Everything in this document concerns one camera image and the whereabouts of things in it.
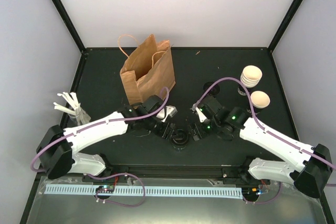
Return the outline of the black cup lid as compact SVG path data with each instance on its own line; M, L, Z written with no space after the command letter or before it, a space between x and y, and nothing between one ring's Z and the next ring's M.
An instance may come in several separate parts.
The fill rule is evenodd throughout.
M179 144L188 144L188 134L183 129L177 129L173 132L170 138L170 142L172 143L179 143Z

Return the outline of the brown paper bag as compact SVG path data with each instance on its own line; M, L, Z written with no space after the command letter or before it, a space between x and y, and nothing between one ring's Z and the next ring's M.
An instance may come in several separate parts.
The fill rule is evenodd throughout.
M126 53L118 38L118 47L127 57L120 70L120 78L130 104L142 103L152 95L165 97L164 87L172 90L175 73L169 40L157 42L151 34L130 54Z

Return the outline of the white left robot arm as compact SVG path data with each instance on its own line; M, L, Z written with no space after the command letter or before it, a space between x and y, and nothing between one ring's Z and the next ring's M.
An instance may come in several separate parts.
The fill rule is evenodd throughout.
M139 129L170 139L175 125L168 119L176 113L176 107L166 105L166 100L152 95L143 103L125 106L85 125L65 129L60 125L50 127L38 145L36 155L49 179L78 173L90 174L106 182L113 174L107 159L100 154L82 153L82 150L107 138Z

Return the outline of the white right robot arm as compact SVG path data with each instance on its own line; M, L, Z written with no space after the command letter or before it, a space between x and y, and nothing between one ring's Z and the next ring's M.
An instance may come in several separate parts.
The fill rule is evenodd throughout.
M206 96L192 106L199 118L194 137L199 140L217 134L226 140L239 137L256 144L279 161L253 158L238 171L239 179L250 184L257 180L276 180L293 185L311 198L320 198L333 172L330 150L322 145L311 146L296 141L267 125L255 121L246 110L222 106L215 97Z

